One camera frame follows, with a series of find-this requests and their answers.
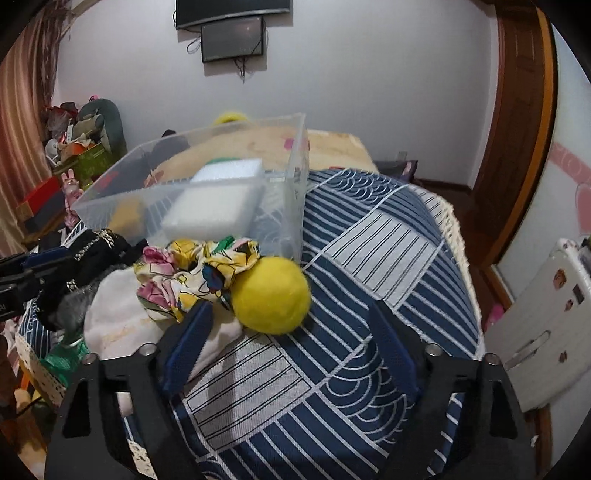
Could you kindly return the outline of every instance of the pink figurine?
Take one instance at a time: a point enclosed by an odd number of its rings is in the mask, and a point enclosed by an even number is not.
[[[64,220],[64,223],[66,224],[66,227],[72,229],[80,221],[80,217],[78,217],[75,211],[71,210],[71,206],[82,196],[84,190],[80,188],[78,180],[74,177],[74,170],[72,169],[68,170],[68,175],[65,173],[61,174],[61,182],[61,189],[66,196],[66,219]]]

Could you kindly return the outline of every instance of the door frame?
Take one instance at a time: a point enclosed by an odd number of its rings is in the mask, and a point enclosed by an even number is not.
[[[538,129],[538,135],[535,141],[530,164],[525,174],[525,179],[521,186],[521,190],[519,191],[517,201],[515,202],[513,209],[509,214],[509,218],[501,230],[501,233],[492,244],[486,255],[484,255],[480,264],[480,267],[483,269],[487,269],[491,265],[499,262],[503,254],[509,248],[511,241],[517,233],[521,221],[523,220],[527,209],[530,206],[531,199],[534,196],[542,171],[544,170],[546,156],[548,155],[552,141],[554,118],[556,116],[556,99],[558,87],[556,45],[554,43],[552,25],[550,24],[548,18],[539,8],[536,8],[536,12],[540,22],[542,45],[544,51],[544,98],[541,110],[540,127]],[[489,133],[484,158],[482,160],[482,166],[480,167],[480,172],[476,179],[473,191],[477,191],[479,185],[481,185],[483,181],[482,173],[485,172],[485,166],[491,160],[491,149],[501,109],[501,99],[505,80],[505,29],[502,22],[502,17],[498,17],[498,29],[499,76],[496,89],[495,109],[492,117],[491,131]]]

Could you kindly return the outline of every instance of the gray cloth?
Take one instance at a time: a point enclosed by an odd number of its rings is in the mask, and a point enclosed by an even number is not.
[[[100,282],[111,272],[123,268],[127,268],[127,265],[113,265],[88,285],[64,295],[56,311],[49,315],[49,320],[58,327],[58,330],[64,330],[64,338],[76,339],[82,334],[86,310],[94,300]]]

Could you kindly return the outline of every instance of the floor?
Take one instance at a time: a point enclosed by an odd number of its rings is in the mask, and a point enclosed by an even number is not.
[[[483,260],[484,254],[488,251],[494,239],[478,231],[475,222],[476,205],[472,200],[470,191],[431,184],[425,185],[425,188],[437,193],[453,205],[454,214],[460,222],[460,231],[466,244],[466,256],[470,262],[470,275],[472,276],[476,298],[480,304],[482,321],[484,322],[491,312],[492,306],[498,303],[498,299],[489,287],[486,277],[478,268],[478,265]]]

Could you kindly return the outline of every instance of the white sponge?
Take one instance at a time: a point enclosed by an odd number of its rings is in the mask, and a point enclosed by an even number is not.
[[[205,165],[191,184],[207,183],[188,186],[162,220],[167,240],[217,241],[228,235],[246,236],[261,200],[263,175],[260,158]]]

